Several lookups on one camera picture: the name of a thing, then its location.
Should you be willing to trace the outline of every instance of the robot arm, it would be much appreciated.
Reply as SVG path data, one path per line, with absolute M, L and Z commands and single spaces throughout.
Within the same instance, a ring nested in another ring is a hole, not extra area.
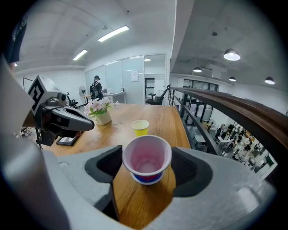
M 35 102 L 31 109 L 35 126 L 41 131 L 37 143 L 51 146 L 59 136 L 75 137 L 78 131 L 94 128 L 91 119 L 67 105 L 66 94 L 50 78 L 37 76 L 28 94 Z

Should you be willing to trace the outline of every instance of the black chair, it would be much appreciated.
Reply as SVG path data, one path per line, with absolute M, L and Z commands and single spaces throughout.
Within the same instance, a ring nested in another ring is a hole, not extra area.
M 156 94 L 154 94 L 154 93 L 149 93 L 149 95 L 151 95 L 152 98 L 146 100 L 146 103 L 147 103 L 147 104 L 150 104 L 150 105 L 158 105 L 158 106 L 162 105 L 162 101 L 163 101 L 163 99 L 164 99 L 164 96 L 165 96 L 166 92 L 167 92 L 169 89 L 170 89 L 170 84 L 167 85 L 167 88 L 166 88 L 165 91 L 162 93 L 162 95 L 159 96 L 159 97 L 154 97 Z
M 69 106 L 71 107 L 76 107 L 76 105 L 78 104 L 78 102 L 76 101 L 76 99 L 72 99 L 72 101 L 70 100 L 70 97 L 68 96 L 69 93 L 67 92 L 67 98 L 68 98 L 68 101 L 69 101 Z

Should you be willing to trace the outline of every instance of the paper cup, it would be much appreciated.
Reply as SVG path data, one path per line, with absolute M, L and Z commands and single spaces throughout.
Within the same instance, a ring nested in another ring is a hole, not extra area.
M 146 120 L 137 120 L 132 123 L 132 128 L 137 137 L 148 134 L 149 122 Z
M 126 169 L 140 184 L 151 185 L 161 180 L 171 162 L 171 147 L 167 141 L 153 135 L 132 140 L 122 154 Z

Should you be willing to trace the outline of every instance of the potted plant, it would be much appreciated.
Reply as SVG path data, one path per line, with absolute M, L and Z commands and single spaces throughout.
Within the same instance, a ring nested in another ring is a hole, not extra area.
M 114 104 L 114 107 L 117 108 L 117 104 L 119 104 L 118 101 Z M 84 106 L 84 114 L 89 116 L 96 124 L 104 125 L 111 121 L 108 108 L 113 108 L 113 106 L 111 106 L 111 101 L 107 97 L 99 101 L 96 99 L 90 100 Z

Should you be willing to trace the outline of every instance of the railing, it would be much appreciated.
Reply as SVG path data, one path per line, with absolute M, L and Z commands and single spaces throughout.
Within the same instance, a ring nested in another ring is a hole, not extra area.
M 176 91 L 183 93 L 181 99 L 176 97 Z M 285 115 L 255 101 L 227 93 L 194 88 L 170 88 L 168 94 L 169 104 L 176 106 L 175 101 L 179 103 L 180 117 L 183 118 L 186 111 L 205 139 L 210 152 L 216 155 L 221 155 L 218 146 L 208 131 L 186 106 L 188 96 L 211 105 L 248 129 L 272 154 L 279 166 L 284 164 L 284 157 L 288 153 L 288 118 Z

